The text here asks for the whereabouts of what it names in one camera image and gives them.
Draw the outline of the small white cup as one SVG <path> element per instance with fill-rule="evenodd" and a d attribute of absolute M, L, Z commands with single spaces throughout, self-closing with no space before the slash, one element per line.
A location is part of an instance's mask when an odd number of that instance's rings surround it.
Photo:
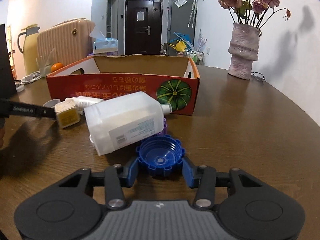
<path fill-rule="evenodd" d="M 52 99 L 52 100 L 47 101 L 45 104 L 43 104 L 43 107 L 54 108 L 54 106 L 60 102 L 61 102 L 60 99 Z"/>

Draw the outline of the blue plastic cap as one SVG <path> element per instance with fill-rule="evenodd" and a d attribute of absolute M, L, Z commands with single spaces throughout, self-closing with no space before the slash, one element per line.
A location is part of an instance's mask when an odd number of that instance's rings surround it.
<path fill-rule="evenodd" d="M 168 179 L 181 173 L 185 149 L 170 135 L 153 135 L 136 148 L 138 161 L 150 176 Z"/>

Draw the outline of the white plastic jug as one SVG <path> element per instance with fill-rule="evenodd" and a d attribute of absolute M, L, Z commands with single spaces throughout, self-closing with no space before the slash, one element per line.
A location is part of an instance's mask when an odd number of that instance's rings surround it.
<path fill-rule="evenodd" d="M 87 127 L 99 156 L 139 142 L 164 128 L 171 104 L 161 104 L 144 92 L 106 100 L 84 109 Z"/>

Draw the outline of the purple plastic cap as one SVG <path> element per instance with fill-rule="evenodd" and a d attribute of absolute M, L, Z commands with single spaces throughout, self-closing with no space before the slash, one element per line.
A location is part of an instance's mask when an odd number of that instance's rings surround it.
<path fill-rule="evenodd" d="M 167 124 L 166 118 L 163 118 L 163 121 L 164 121 L 164 128 L 161 132 L 157 133 L 157 135 L 159 135 L 159 136 L 164 136 L 168 132 L 168 124 Z"/>

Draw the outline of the white spray bottle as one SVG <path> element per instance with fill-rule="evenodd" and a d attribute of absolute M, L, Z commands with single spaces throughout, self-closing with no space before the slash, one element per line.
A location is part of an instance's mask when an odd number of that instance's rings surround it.
<path fill-rule="evenodd" d="M 84 109 L 86 107 L 89 107 L 91 105 L 95 105 L 97 103 L 103 102 L 103 99 L 99 99 L 99 98 L 92 98 L 92 97 L 87 97 L 87 96 L 78 96 L 78 97 L 72 97 L 72 98 L 66 98 L 65 101 L 74 101 L 78 113 L 80 115 L 84 114 Z"/>

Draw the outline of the black paper bag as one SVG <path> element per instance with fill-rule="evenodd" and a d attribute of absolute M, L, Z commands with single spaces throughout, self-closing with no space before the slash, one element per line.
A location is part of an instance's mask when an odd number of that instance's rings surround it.
<path fill-rule="evenodd" d="M 9 99 L 17 93 L 9 61 L 5 24 L 0 25 L 0 96 Z"/>

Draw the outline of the yellow thermos jug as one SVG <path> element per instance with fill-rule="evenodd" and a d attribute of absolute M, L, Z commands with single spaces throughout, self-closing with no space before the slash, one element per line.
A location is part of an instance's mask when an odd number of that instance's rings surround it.
<path fill-rule="evenodd" d="M 40 27 L 37 24 L 32 24 L 22 29 L 17 37 L 17 46 L 20 53 L 23 55 L 25 74 L 30 75 L 39 70 L 36 59 L 37 53 L 37 37 Z M 24 36 L 23 47 L 20 46 L 20 37 Z"/>

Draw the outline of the pink ribbed suitcase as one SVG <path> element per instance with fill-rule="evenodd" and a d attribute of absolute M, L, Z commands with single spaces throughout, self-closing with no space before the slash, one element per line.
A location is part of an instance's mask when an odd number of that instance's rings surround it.
<path fill-rule="evenodd" d="M 39 33 L 37 37 L 38 56 L 49 59 L 52 50 L 56 63 L 67 66 L 86 58 L 93 53 L 93 42 L 90 33 L 95 28 L 93 21 L 76 18 L 61 22 Z"/>

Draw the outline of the tissue pack blue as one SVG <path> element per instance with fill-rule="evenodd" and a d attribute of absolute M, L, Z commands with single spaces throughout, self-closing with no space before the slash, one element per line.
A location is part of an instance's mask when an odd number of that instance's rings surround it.
<path fill-rule="evenodd" d="M 97 27 L 93 28 L 89 36 L 93 40 L 93 54 L 108 54 L 118 52 L 118 40 L 105 37 Z"/>

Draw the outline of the eyeglasses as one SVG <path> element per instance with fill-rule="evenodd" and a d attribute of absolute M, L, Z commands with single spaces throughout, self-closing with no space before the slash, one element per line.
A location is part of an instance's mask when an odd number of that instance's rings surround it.
<path fill-rule="evenodd" d="M 251 72 L 251 77 L 259 82 L 265 81 L 265 76 L 260 72 Z"/>

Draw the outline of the pink textured vase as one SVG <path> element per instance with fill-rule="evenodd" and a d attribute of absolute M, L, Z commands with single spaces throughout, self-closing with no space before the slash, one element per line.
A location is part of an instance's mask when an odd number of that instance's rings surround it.
<path fill-rule="evenodd" d="M 228 49 L 231 54 L 229 75 L 243 80 L 250 79 L 252 64 L 258 60 L 260 37 L 260 29 L 249 24 L 233 23 Z"/>

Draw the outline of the yellow blue toy pile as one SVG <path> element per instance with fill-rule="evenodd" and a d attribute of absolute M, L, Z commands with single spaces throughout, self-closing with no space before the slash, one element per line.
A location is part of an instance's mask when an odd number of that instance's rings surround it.
<path fill-rule="evenodd" d="M 166 55 L 188 57 L 197 65 L 203 64 L 207 39 L 203 37 L 202 33 L 199 33 L 195 44 L 192 44 L 191 38 L 187 34 L 173 32 L 172 35 L 173 37 L 168 37 L 168 42 L 165 44 Z"/>

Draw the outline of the dark entrance door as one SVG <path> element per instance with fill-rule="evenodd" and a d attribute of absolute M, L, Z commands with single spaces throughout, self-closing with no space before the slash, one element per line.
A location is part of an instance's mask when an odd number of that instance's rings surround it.
<path fill-rule="evenodd" d="M 163 0 L 126 0 L 126 55 L 158 55 L 162 41 Z"/>

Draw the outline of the grey refrigerator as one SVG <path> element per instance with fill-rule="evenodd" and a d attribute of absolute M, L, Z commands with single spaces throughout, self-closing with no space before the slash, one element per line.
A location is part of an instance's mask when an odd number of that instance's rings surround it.
<path fill-rule="evenodd" d="M 194 43 L 195 25 L 192 27 L 193 18 L 190 15 L 194 0 L 169 0 L 168 27 L 167 27 L 167 55 L 176 56 L 169 44 L 176 44 L 178 36 L 184 35 L 189 38 L 191 44 Z"/>

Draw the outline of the dried pink flowers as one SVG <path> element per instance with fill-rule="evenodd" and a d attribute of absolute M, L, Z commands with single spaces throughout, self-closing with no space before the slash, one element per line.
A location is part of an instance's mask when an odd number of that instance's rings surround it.
<path fill-rule="evenodd" d="M 277 12 L 285 11 L 284 19 L 291 17 L 288 8 L 280 8 L 280 0 L 217 0 L 228 10 L 233 22 L 261 29 Z"/>

